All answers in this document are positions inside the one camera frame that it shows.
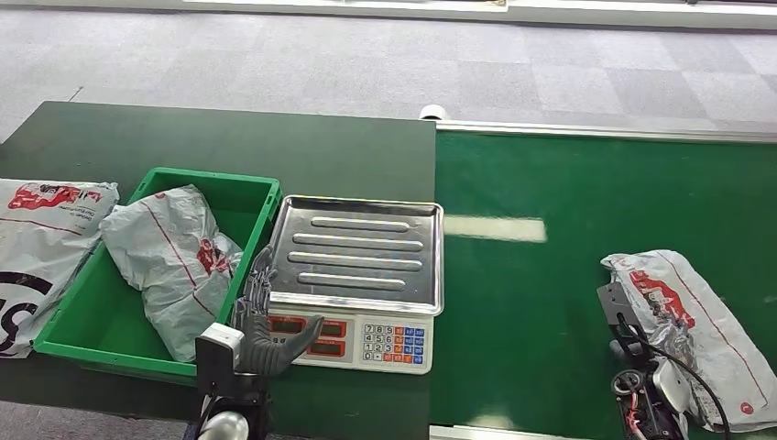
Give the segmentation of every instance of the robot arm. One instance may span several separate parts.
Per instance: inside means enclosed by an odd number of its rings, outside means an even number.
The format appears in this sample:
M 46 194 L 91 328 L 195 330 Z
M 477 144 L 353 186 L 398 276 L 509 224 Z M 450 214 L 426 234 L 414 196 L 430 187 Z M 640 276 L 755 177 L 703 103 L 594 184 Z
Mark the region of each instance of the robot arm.
M 205 397 L 200 440 L 262 440 L 268 432 L 268 378 L 291 365 L 321 333 L 322 316 L 282 343 L 270 339 L 268 302 L 272 248 L 254 259 L 233 327 L 214 323 L 195 341 L 197 388 Z
M 630 363 L 612 380 L 626 440 L 687 440 L 684 413 L 691 400 L 691 387 L 675 365 L 655 357 L 646 344 L 637 315 L 619 282 L 597 290 L 607 324 L 615 340 L 610 348 L 618 358 Z M 625 332 L 623 325 L 630 331 Z

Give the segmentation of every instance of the gray carpet floor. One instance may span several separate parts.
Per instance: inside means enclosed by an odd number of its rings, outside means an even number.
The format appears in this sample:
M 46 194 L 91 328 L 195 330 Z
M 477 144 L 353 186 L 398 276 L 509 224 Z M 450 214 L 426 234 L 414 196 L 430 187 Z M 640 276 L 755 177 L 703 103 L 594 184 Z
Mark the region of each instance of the gray carpet floor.
M 777 35 L 0 9 L 0 141 L 44 100 L 777 133 Z M 0 402 L 0 440 L 183 423 Z

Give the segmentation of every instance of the gray robotic hand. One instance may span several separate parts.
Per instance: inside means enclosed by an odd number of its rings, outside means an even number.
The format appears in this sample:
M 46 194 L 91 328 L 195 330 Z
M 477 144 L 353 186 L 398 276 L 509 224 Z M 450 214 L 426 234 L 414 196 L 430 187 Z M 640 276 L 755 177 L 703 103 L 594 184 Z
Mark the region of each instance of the gray robotic hand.
M 242 314 L 239 320 L 242 326 L 238 330 L 245 335 L 237 370 L 264 377 L 275 376 L 288 368 L 318 338 L 323 326 L 323 316 L 312 316 L 297 335 L 275 343 L 270 338 L 265 315 L 249 307 L 236 312 Z
M 322 316 L 312 316 L 297 335 L 290 335 L 281 343 L 272 342 L 268 304 L 270 282 L 277 273 L 272 269 L 272 254 L 272 247 L 267 246 L 254 258 L 243 297 L 237 300 L 233 316 L 234 327 L 245 335 L 237 369 L 263 377 L 277 375 L 286 369 L 318 338 L 323 326 Z

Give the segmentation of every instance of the red wire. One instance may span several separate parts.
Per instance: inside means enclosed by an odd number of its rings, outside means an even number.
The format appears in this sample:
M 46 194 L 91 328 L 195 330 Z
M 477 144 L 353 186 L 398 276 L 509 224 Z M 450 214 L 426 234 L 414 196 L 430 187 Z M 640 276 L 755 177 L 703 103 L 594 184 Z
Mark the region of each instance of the red wire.
M 626 413 L 626 424 L 631 428 L 631 432 L 637 433 L 637 420 L 634 418 L 634 413 L 637 411 L 637 393 L 631 393 L 631 408 Z

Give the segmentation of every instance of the green plastic crate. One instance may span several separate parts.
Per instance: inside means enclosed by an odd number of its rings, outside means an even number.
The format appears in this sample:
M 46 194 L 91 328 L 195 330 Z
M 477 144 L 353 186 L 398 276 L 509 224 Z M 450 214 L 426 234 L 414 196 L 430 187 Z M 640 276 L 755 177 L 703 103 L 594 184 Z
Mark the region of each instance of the green plastic crate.
M 217 318 L 224 324 L 251 260 L 269 240 L 281 199 L 280 185 L 263 177 L 155 168 L 129 202 L 187 184 L 204 194 L 219 230 L 245 252 Z M 192 386 L 195 382 L 196 366 L 170 357 L 143 313 L 140 292 L 126 284 L 102 243 L 65 292 L 33 347 L 87 369 Z

